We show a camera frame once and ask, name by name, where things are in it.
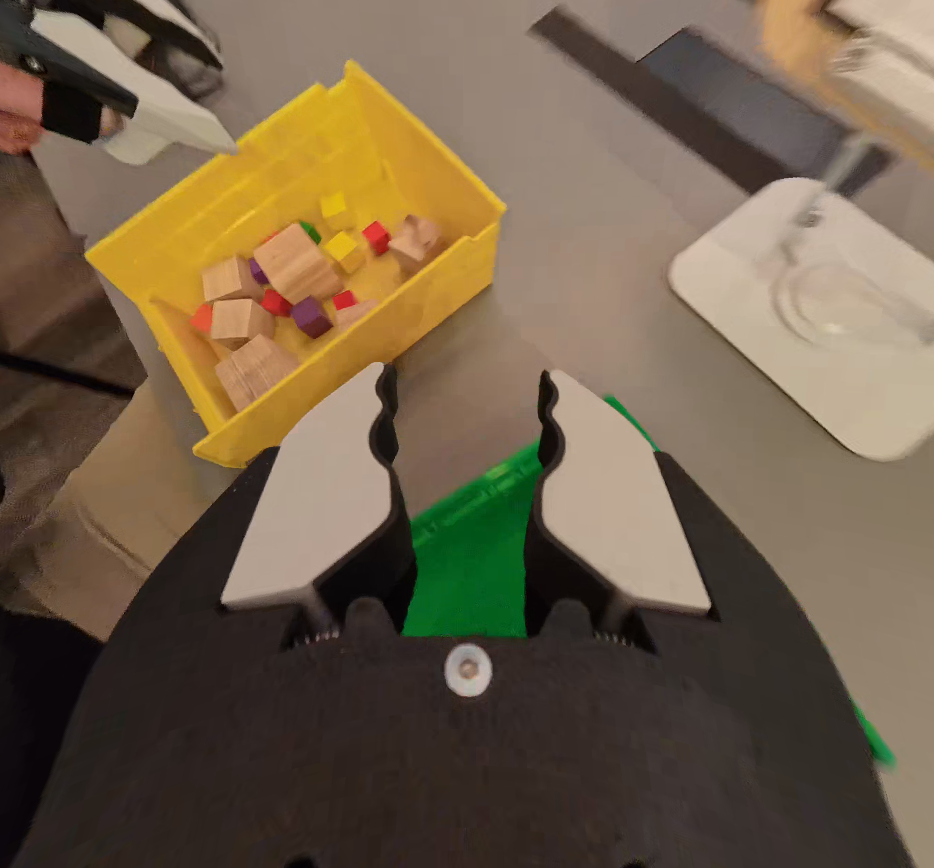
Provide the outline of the yellow plastic box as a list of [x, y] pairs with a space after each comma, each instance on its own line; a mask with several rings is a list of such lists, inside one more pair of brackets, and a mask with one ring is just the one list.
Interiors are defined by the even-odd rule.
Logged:
[[[368, 258], [350, 287], [383, 297], [356, 325], [320, 340], [281, 322], [276, 338], [300, 360], [236, 412], [217, 355], [189, 318], [202, 271], [252, 255], [275, 232], [307, 221], [330, 237], [322, 201], [344, 199], [353, 227], [395, 232], [410, 214], [438, 225], [447, 249], [399, 282], [390, 257]], [[134, 303], [204, 426], [193, 455], [240, 468], [277, 445], [311, 407], [372, 363], [391, 363], [491, 285], [505, 205], [419, 119], [355, 62], [334, 87], [314, 85], [128, 219], [88, 252]]]

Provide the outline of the green plastic box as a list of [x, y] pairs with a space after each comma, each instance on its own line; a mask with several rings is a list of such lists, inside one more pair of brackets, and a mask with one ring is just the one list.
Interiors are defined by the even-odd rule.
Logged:
[[391, 744], [432, 779], [877, 792], [871, 747], [821, 638], [772, 566], [670, 454], [657, 457], [714, 608], [642, 610], [623, 634], [558, 602], [524, 622], [540, 440], [410, 520], [417, 577], [388, 647]]

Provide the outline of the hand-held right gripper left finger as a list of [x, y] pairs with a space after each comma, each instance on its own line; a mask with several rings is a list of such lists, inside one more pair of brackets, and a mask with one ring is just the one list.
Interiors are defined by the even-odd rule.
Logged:
[[278, 447], [220, 595], [229, 611], [300, 609], [337, 631], [373, 598], [402, 631], [414, 594], [410, 518], [394, 469], [397, 373], [372, 363], [301, 418]]

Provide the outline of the instruction sheet on wooden stand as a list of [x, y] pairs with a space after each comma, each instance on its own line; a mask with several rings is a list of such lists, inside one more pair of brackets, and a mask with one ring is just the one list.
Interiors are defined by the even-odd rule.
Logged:
[[933, 430], [933, 266], [842, 194], [874, 142], [932, 172], [932, 32], [757, 0], [772, 62], [853, 132], [816, 181], [765, 185], [671, 262], [671, 290], [843, 447], [875, 462]]

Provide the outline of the pile of coloured wooden cubes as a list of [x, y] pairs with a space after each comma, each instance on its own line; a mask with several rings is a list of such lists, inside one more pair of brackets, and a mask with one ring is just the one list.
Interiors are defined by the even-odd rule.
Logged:
[[213, 346], [216, 378], [236, 412], [298, 369], [296, 353], [276, 338], [281, 322], [310, 341], [345, 331], [383, 300], [349, 285], [367, 269], [368, 258], [392, 258], [402, 283], [449, 246], [438, 225], [420, 215], [407, 215], [395, 232], [379, 220], [358, 230], [342, 197], [326, 198], [322, 206], [330, 237], [297, 221], [252, 255], [234, 255], [202, 271], [204, 300], [189, 323]]

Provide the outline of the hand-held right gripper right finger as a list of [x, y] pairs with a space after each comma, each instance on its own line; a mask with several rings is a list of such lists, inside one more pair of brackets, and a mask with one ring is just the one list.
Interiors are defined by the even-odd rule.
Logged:
[[563, 600], [581, 604], [605, 634], [623, 634], [642, 610], [708, 620], [714, 601], [652, 444], [566, 372], [542, 372], [537, 413], [526, 632], [540, 633]]

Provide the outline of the person's left hand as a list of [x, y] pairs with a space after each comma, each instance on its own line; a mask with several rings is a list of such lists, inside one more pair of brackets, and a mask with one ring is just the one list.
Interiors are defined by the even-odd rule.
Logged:
[[27, 154], [41, 139], [44, 84], [37, 77], [1, 63], [1, 152]]

